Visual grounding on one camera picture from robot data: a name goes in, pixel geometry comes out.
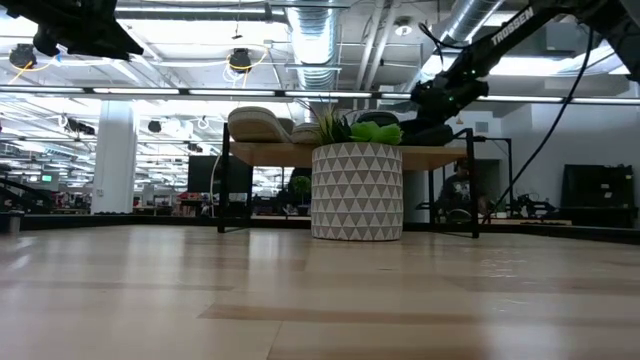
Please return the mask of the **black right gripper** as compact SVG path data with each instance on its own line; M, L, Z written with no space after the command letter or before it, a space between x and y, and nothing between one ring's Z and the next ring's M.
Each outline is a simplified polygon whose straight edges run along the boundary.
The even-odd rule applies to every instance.
M489 93L486 67L451 66L426 82L417 82L410 100L418 105L418 117L439 123L459 114L477 98Z

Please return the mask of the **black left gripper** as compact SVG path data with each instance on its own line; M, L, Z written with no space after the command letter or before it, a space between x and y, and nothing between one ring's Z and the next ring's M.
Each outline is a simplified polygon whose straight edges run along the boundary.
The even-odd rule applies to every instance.
M69 54L129 60L143 48L115 21L113 0L1 0L12 18L24 17L38 25L33 45L55 56L62 45Z

